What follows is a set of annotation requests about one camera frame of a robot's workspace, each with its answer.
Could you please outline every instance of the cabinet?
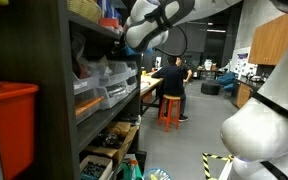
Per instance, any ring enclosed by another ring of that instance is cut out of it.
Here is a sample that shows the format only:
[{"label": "cabinet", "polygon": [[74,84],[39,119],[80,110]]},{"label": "cabinet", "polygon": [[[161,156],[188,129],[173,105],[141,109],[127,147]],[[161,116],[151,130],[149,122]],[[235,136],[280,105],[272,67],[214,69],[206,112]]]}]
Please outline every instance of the cabinet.
[{"label": "cabinet", "polygon": [[240,83],[240,87],[237,93],[236,105],[242,108],[251,96],[252,88],[244,83]]},{"label": "cabinet", "polygon": [[238,93],[238,89],[240,88],[240,84],[241,83],[237,79],[234,79],[230,101],[235,106],[236,106],[237,93]]},{"label": "cabinet", "polygon": [[288,48],[288,14],[255,29],[249,63],[277,65]]},{"label": "cabinet", "polygon": [[[70,35],[75,31],[87,37],[89,57],[109,52],[120,38],[68,11],[62,0],[16,0],[0,10],[0,80],[33,83],[40,88],[34,163],[20,179],[80,179],[81,151],[118,113],[139,114],[138,84],[113,108],[98,111],[77,125],[70,50]],[[127,58],[136,60],[138,67],[139,59],[137,55]]]}]

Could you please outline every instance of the red storage bin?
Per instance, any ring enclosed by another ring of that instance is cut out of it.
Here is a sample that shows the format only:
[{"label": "red storage bin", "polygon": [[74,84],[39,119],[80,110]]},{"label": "red storage bin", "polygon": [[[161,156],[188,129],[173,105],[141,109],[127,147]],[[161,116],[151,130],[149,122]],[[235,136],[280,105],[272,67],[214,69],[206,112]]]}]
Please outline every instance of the red storage bin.
[{"label": "red storage bin", "polygon": [[112,26],[115,29],[117,29],[119,25],[118,20],[116,18],[101,18],[99,20],[99,24],[101,26]]},{"label": "red storage bin", "polygon": [[36,91],[36,85],[0,82],[0,157],[5,179],[13,179],[33,161]]}]

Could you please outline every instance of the plastic storage drawer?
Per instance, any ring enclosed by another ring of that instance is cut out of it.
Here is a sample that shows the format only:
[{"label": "plastic storage drawer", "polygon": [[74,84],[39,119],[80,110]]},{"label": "plastic storage drawer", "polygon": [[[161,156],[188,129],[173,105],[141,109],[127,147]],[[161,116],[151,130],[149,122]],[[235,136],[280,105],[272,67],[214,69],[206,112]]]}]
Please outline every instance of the plastic storage drawer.
[{"label": "plastic storage drawer", "polygon": [[87,106],[87,104],[95,101],[97,98],[99,98],[97,89],[90,89],[75,96],[75,115],[77,124],[81,123],[99,109],[100,103],[96,103],[91,107],[87,107],[86,110],[79,111],[81,108]]},{"label": "plastic storage drawer", "polygon": [[124,99],[128,95],[126,81],[117,83],[109,87],[100,87],[97,90],[99,96],[104,97],[104,99],[100,103],[100,109],[112,108],[120,100]]},{"label": "plastic storage drawer", "polygon": [[89,77],[103,77],[107,72],[106,65],[104,63],[88,61],[84,58],[79,59],[79,66],[81,73]]},{"label": "plastic storage drawer", "polygon": [[128,66],[129,77],[136,76],[137,72],[138,72],[136,62],[135,61],[128,61],[126,63]]},{"label": "plastic storage drawer", "polygon": [[109,61],[109,68],[112,71],[109,76],[100,78],[100,86],[107,87],[116,83],[126,81],[129,78],[128,66],[126,62]]},{"label": "plastic storage drawer", "polygon": [[127,92],[130,93],[132,92],[134,89],[137,88],[137,79],[136,76],[132,76],[130,78],[128,78],[127,82]]},{"label": "plastic storage drawer", "polygon": [[85,79],[79,79],[73,73],[74,95],[85,92],[99,86],[99,78],[92,76]]}]

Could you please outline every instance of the plastic container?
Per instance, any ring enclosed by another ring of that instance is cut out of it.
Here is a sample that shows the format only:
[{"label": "plastic container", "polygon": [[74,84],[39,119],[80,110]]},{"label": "plastic container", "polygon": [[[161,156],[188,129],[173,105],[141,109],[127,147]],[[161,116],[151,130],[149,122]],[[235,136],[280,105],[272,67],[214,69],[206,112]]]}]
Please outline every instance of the plastic container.
[{"label": "plastic container", "polygon": [[[97,98],[99,98],[99,96],[98,96],[96,89],[90,89],[88,91],[80,93],[75,96],[75,107],[82,104],[83,102],[93,101],[93,100],[96,100]],[[79,113],[76,116],[76,121],[77,121],[76,123],[77,124],[81,123],[87,117],[94,114],[99,108],[100,108],[100,102],[92,105],[91,107],[88,107],[86,110],[84,110],[83,112]]]},{"label": "plastic container", "polygon": [[212,67],[212,60],[211,59],[206,59],[204,62],[205,70],[211,70]]},{"label": "plastic container", "polygon": [[94,89],[99,86],[99,78],[92,76],[85,79],[79,79],[73,73],[74,95]]},{"label": "plastic container", "polygon": [[33,162],[33,84],[0,82],[0,159],[4,179],[13,179]]},{"label": "plastic container", "polygon": [[126,62],[109,61],[109,69],[111,70],[110,75],[100,78],[101,87],[112,86],[129,78]]},{"label": "plastic container", "polygon": [[134,89],[137,88],[137,79],[136,76],[132,76],[130,78],[128,78],[127,82],[127,92],[130,93],[132,92]]},{"label": "plastic container", "polygon": [[101,26],[110,26],[110,27],[113,27],[115,29],[118,28],[118,19],[116,18],[100,18],[99,20],[99,24]]},{"label": "plastic container", "polygon": [[128,61],[126,63],[128,66],[129,77],[136,76],[137,72],[138,72],[136,62],[135,61]]},{"label": "plastic container", "polygon": [[[117,89],[118,87],[122,88],[122,90],[114,92],[114,89]],[[128,95],[126,81],[120,82],[110,87],[100,87],[97,90],[99,96],[104,97],[103,101],[100,103],[100,109],[112,108]]]},{"label": "plastic container", "polygon": [[85,58],[77,60],[84,76],[101,78],[109,73],[107,66],[104,63],[88,61]]}]

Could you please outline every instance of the ceiling light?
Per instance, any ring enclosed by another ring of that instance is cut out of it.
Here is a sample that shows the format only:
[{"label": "ceiling light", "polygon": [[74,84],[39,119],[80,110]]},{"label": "ceiling light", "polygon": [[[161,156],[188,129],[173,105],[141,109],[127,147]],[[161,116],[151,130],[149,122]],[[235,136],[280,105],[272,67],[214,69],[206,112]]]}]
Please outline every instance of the ceiling light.
[{"label": "ceiling light", "polygon": [[225,33],[226,31],[224,30],[215,30],[215,29],[208,29],[208,32],[220,32],[220,33]]}]

